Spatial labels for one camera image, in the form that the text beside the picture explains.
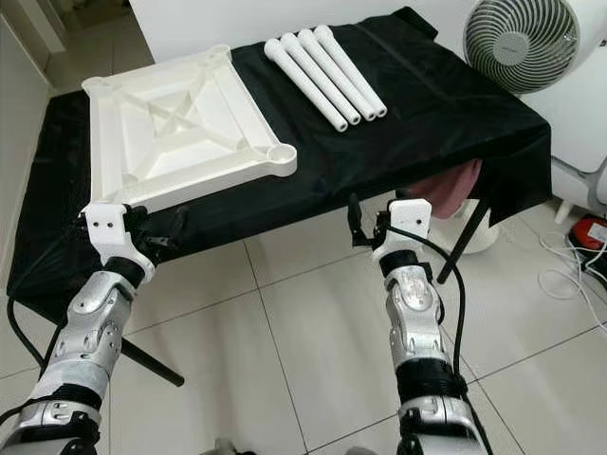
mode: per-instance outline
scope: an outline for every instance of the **table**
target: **table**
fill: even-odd
[[[234,67],[277,137],[297,148],[298,170],[191,201],[181,246],[166,260],[343,207],[352,192],[364,199],[402,188],[473,158],[484,161],[473,191],[481,203],[455,259],[487,209],[494,224],[550,196],[549,124],[407,17],[400,10],[333,27],[389,109],[386,118],[344,134],[266,59],[263,44],[233,50]],[[19,289],[10,287],[88,203],[88,115],[84,92],[55,98],[47,108],[9,277],[11,297],[55,322],[100,267],[85,234],[64,243]],[[146,228],[162,235],[173,212],[152,214]]]

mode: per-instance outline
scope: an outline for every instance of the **white tube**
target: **white tube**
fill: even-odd
[[[321,67],[322,71],[333,81],[339,90],[347,99],[358,109],[367,121],[373,121],[376,118],[376,111],[373,109],[369,101],[364,98],[358,89],[350,82],[348,77],[343,74],[343,71],[333,62],[329,54],[319,45],[312,30],[303,29],[297,34],[302,47]]]
[[[348,128],[348,122],[340,112],[329,102],[325,95],[314,85],[301,68],[289,57],[283,46],[276,39],[271,39],[264,45],[266,56],[276,63],[285,74],[302,90],[310,101],[321,111],[327,120],[343,133]]]
[[[293,57],[293,60],[309,76],[312,82],[329,98],[329,101],[338,108],[338,111],[346,117],[350,124],[358,125],[360,123],[360,114],[338,90],[338,87],[322,72],[321,68],[312,60],[312,57],[305,52],[295,35],[293,33],[283,35],[281,45],[285,48],[286,53]]]
[[[314,36],[324,47],[324,50],[331,56],[341,71],[350,79],[354,86],[359,90],[364,98],[373,106],[378,117],[383,117],[388,113],[388,108],[379,99],[375,90],[369,85],[364,76],[360,74],[357,66],[350,60],[340,44],[333,37],[333,32],[327,26],[318,26],[314,29]]]

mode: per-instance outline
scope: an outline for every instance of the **tiled floor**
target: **tiled floor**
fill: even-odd
[[[385,199],[366,201],[365,210]],[[607,338],[581,299],[554,300],[538,285],[540,271],[565,269],[539,245],[541,234],[573,222],[555,227],[554,210],[546,204],[512,217],[496,245],[460,263],[468,290],[463,372],[495,454],[603,453],[607,444]],[[141,290],[128,338],[182,372],[186,385],[122,358],[103,407],[100,453],[197,454],[222,435],[259,455],[342,455],[351,446],[394,455],[385,294],[369,256],[349,247],[337,210],[162,265]],[[607,319],[604,290],[588,289]],[[451,346],[454,283],[438,290]],[[21,318],[47,336],[34,316]],[[2,327],[5,409],[36,374]]]
[[[57,94],[81,89],[84,80],[153,64],[133,13],[73,31],[67,51],[51,56],[46,76]]]

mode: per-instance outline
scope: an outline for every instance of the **robotic arm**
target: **robotic arm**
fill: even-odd
[[[96,453],[101,400],[120,356],[136,289],[152,279],[160,252],[172,243],[172,237],[149,237],[138,229],[147,216],[144,208],[91,204],[84,216],[103,269],[69,303],[67,324],[12,433],[0,445],[1,455]],[[184,209],[176,211],[171,236],[186,217]]]
[[[390,230],[426,239],[432,206],[423,199],[394,200],[377,214],[374,237],[360,227],[361,210],[351,199],[348,222],[354,246],[370,246],[388,292],[390,346],[400,409],[397,455],[488,455],[484,431],[466,397],[464,379],[453,371],[439,320],[441,300],[432,270],[417,259],[421,244]]]
[[[432,208],[424,200],[396,200],[377,215],[374,237],[360,228],[358,201],[348,221],[354,246],[371,246],[385,278],[390,345],[401,406],[397,455],[488,455],[484,432],[453,372],[439,331],[442,303],[432,287],[420,244],[388,226],[426,238]],[[103,270],[94,273],[67,309],[67,324],[48,366],[23,407],[0,455],[94,455],[101,400],[120,355],[120,342],[136,289],[155,273],[159,251],[185,224],[177,211],[170,237],[132,235],[144,209],[92,204],[84,211]]]

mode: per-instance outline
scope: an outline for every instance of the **table leg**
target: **table leg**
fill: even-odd
[[[490,208],[489,200],[490,197],[485,197],[478,201],[478,205],[476,206],[476,209],[474,209],[474,213],[466,223],[466,227],[464,227],[464,230],[459,236],[459,239],[457,239],[457,243],[455,244],[455,246],[453,247],[453,251],[451,252],[451,258],[453,259],[454,263],[457,263],[459,258],[462,256],[462,253],[464,253],[464,250],[466,249],[466,246],[468,246],[468,243],[474,235],[474,232],[479,227],[481,221],[483,221],[483,218],[487,214],[487,211]],[[440,284],[444,284],[451,272],[451,265],[445,264],[436,280]]]
[[[145,353],[140,348],[135,346],[127,339],[122,339],[122,353],[132,360],[135,360],[142,367],[147,368],[152,373],[156,373],[158,376],[166,379],[177,387],[183,386],[185,379],[183,376],[177,374],[166,365],[160,363],[158,360],[153,358],[151,355]]]

